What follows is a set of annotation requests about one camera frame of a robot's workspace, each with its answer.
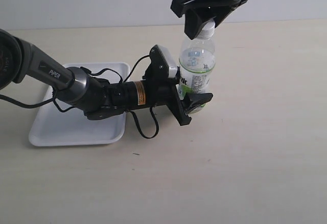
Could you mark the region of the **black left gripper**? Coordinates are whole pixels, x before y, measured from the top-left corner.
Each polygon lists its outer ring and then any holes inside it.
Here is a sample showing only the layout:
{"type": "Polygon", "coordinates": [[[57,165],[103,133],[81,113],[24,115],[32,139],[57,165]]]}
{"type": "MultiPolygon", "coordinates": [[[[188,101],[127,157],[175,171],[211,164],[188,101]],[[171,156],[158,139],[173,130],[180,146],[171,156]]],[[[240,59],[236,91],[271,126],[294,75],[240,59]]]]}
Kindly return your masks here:
{"type": "Polygon", "coordinates": [[[181,102],[174,84],[156,83],[150,80],[126,82],[124,88],[126,89],[125,106],[128,110],[167,106],[180,126],[189,125],[192,119],[187,114],[194,112],[213,98],[212,93],[186,93],[181,102]]]}

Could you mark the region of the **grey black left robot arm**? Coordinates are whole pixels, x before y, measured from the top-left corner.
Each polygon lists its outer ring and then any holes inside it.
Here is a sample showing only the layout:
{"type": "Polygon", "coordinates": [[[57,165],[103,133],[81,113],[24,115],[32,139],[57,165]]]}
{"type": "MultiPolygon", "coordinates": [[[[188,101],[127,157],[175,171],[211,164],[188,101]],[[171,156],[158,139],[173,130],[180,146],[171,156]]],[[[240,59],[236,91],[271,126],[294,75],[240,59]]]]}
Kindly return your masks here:
{"type": "Polygon", "coordinates": [[[55,98],[80,109],[89,120],[167,106],[180,125],[188,125],[190,113],[213,95],[187,94],[180,99],[176,88],[180,69],[168,49],[155,45],[149,58],[140,81],[111,83],[84,67],[64,67],[35,45],[1,31],[1,87],[30,76],[53,87],[55,98]]]}

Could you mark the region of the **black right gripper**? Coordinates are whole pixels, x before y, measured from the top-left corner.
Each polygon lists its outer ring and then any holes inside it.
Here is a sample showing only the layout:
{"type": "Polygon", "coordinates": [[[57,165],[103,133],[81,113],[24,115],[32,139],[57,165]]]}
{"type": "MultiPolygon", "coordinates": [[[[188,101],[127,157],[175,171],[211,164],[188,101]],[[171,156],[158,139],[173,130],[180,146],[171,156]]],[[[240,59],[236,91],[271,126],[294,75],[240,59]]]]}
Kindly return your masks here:
{"type": "Polygon", "coordinates": [[[184,33],[195,39],[212,21],[215,28],[247,0],[172,0],[170,9],[177,17],[185,16],[184,33]]]}

